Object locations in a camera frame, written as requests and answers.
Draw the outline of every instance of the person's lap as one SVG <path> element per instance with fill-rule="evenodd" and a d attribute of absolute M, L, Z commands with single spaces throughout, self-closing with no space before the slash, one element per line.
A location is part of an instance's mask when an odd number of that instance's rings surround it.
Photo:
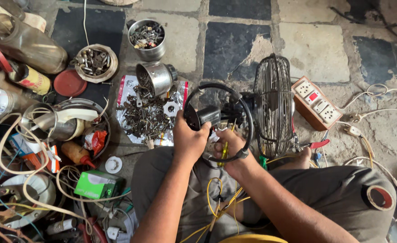
<path fill-rule="evenodd" d="M 159 185 L 170 168 L 172 153 L 171 147 L 153 149 L 143 154 L 135 165 L 131 191 L 139 222 L 150 207 Z M 375 170 L 355 166 L 334 166 L 323 169 L 273 170 L 270 174 L 293 195 L 342 226 L 360 242 L 372 243 L 384 240 L 394 210 L 384 212 L 369 209 L 361 198 L 361 188 L 363 185 L 380 185 L 390 191 L 394 198 L 396 193 L 392 184 Z M 225 170 L 211 169 L 198 161 L 191 171 L 177 242 L 212 221 L 213 215 L 208 206 L 206 189 L 209 180 L 213 177 L 223 181 L 223 197 L 229 200 L 234 195 L 235 181 Z M 219 190 L 219 181 L 213 180 L 209 187 L 213 209 L 216 207 L 216 202 L 212 198 L 218 196 Z M 245 200 L 244 221 L 254 224 L 261 217 L 262 212 L 258 206 L 250 199 Z M 235 220 L 225 214 L 215 224 L 211 242 L 217 243 L 237 232 Z M 253 233 L 240 223 L 239 232 Z M 194 235 L 187 242 L 195 242 L 200 234 L 201 232 Z"/>

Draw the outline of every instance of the fan guard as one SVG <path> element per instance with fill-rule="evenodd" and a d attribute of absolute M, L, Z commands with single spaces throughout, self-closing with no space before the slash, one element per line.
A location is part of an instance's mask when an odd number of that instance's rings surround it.
<path fill-rule="evenodd" d="M 280 157 L 293 138 L 293 92 L 290 63 L 271 54 L 257 66 L 254 82 L 255 131 L 259 151 L 267 159 Z"/>

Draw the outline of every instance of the glue bottle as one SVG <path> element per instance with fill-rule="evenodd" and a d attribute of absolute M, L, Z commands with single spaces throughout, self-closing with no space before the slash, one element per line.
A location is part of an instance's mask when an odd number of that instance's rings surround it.
<path fill-rule="evenodd" d="M 80 145 L 68 141 L 61 147 L 62 153 L 70 158 L 77 165 L 89 165 L 92 168 L 96 168 L 91 162 L 90 154 L 87 150 L 82 148 Z"/>

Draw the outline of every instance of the tile floor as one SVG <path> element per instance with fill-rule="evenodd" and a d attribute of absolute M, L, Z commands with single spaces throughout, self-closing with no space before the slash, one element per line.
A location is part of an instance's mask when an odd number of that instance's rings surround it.
<path fill-rule="evenodd" d="M 82 0 L 30 2 L 32 10 L 47 20 L 47 32 L 70 55 L 86 44 Z M 386 19 L 397 23 L 397 0 L 380 3 Z M 331 6 L 375 25 L 350 23 L 334 13 Z M 371 18 L 374 15 L 368 13 L 369 9 L 365 1 L 359 0 L 140 0 L 122 7 L 88 0 L 86 26 L 90 43 L 109 45 L 119 58 L 120 69 L 112 79 L 114 87 L 96 85 L 88 87 L 91 92 L 86 90 L 90 97 L 102 94 L 110 98 L 107 113 L 112 118 L 113 132 L 106 157 L 146 149 L 131 144 L 114 118 L 120 79 L 133 75 L 140 62 L 128 44 L 126 21 L 152 18 L 167 23 L 168 50 L 162 61 L 173 64 L 183 79 L 191 81 L 191 87 L 202 81 L 221 82 L 251 91 L 257 63 L 274 52 L 288 58 L 291 76 L 308 76 L 341 107 L 370 84 L 397 87 L 397 38 L 376 26 L 381 23 Z M 222 99 L 223 93 L 209 90 L 196 105 L 217 105 Z M 344 113 L 387 107 L 397 108 L 397 93 L 379 99 L 361 97 Z M 294 119 L 301 141 L 321 139 L 322 134 L 298 113 Z M 358 128 L 370 140 L 376 160 L 397 178 L 397 111 L 371 115 Z M 333 128 L 329 137 L 326 154 L 331 163 L 342 164 L 365 155 L 360 141 L 345 134 L 341 127 Z M 128 184 L 137 158 L 122 159 L 129 166 L 119 175 L 127 178 Z"/>

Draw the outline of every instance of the green box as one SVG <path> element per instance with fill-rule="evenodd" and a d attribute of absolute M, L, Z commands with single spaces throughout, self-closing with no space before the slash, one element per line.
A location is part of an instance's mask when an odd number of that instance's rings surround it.
<path fill-rule="evenodd" d="M 74 193 L 91 199 L 115 197 L 123 178 L 98 170 L 89 170 L 81 174 Z"/>

